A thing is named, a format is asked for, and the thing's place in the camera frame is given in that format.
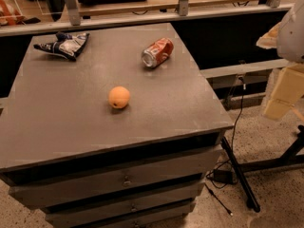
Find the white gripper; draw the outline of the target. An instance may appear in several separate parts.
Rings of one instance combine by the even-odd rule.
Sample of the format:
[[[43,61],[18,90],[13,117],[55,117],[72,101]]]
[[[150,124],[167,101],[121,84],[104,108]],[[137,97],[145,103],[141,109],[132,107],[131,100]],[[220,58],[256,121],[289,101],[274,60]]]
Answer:
[[[297,0],[279,25],[276,50],[290,62],[304,62],[304,0]],[[270,78],[263,115],[281,119],[304,96],[304,65],[288,64]]]

